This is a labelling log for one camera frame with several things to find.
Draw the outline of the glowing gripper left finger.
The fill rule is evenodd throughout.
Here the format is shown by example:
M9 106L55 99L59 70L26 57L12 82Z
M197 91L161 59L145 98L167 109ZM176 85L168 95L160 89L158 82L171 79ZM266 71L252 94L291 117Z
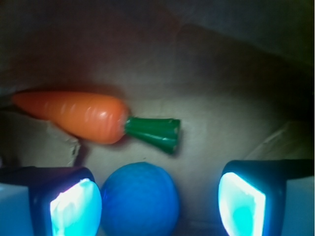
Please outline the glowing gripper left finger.
M85 167L0 170L2 236L95 236L101 194Z

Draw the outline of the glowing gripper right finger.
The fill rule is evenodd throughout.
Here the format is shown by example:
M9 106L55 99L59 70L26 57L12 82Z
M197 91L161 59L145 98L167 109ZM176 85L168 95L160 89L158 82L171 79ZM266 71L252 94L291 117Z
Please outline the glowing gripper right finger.
M221 222L229 236L313 236L313 160L233 160L218 186Z

